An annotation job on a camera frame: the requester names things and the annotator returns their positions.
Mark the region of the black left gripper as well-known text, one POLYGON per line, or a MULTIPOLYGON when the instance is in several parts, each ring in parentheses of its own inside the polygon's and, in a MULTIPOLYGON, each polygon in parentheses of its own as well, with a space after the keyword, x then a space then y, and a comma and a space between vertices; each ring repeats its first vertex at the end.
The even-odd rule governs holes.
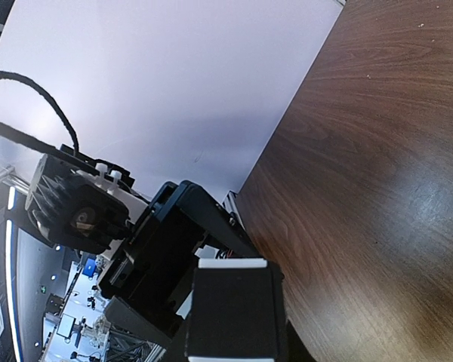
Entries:
POLYGON ((105 318, 141 339, 172 339, 183 323, 177 310, 191 291, 196 249, 206 244, 260 255, 237 218, 200 185, 167 182, 100 276, 105 318))

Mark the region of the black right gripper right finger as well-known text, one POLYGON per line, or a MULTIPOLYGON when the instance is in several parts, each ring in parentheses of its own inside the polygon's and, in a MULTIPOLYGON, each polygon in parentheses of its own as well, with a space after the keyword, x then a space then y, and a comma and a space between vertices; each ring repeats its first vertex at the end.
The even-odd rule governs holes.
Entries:
POLYGON ((290 320, 286 323, 288 362, 316 362, 299 337, 290 320))

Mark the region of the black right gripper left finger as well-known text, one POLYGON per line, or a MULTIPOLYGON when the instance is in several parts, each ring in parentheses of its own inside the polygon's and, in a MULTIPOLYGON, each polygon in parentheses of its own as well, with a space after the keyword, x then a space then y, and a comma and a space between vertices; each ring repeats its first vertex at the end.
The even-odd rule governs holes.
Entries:
POLYGON ((171 345, 167 348, 162 356, 162 362, 188 362, 186 355, 187 335, 190 327, 190 314, 181 324, 175 334, 171 345))

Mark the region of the white remote control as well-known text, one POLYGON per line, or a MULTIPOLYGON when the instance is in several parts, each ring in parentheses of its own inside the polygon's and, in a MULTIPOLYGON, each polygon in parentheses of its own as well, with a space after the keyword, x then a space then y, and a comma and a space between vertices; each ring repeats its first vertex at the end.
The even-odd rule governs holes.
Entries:
POLYGON ((200 259, 185 341, 190 361, 286 361, 282 273, 274 262, 200 259))

